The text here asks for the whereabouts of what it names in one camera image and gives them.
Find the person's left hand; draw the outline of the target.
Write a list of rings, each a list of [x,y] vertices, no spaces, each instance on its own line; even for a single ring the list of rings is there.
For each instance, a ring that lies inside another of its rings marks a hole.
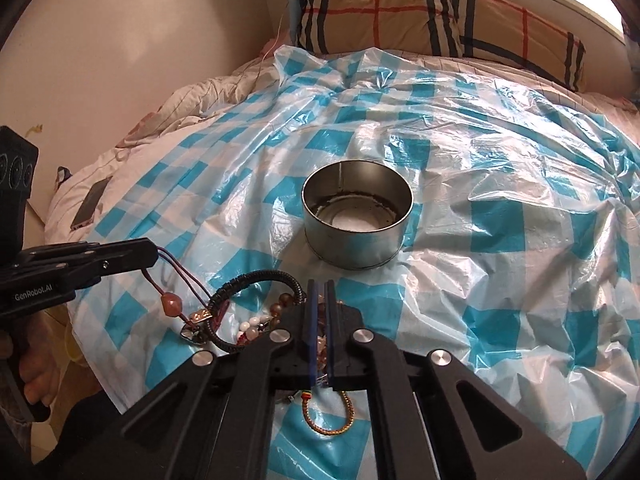
[[[1,359],[18,355],[18,374],[24,382],[24,395],[31,403],[50,408],[60,392],[70,358],[64,335],[66,325],[49,311],[18,320],[7,332],[1,331]]]

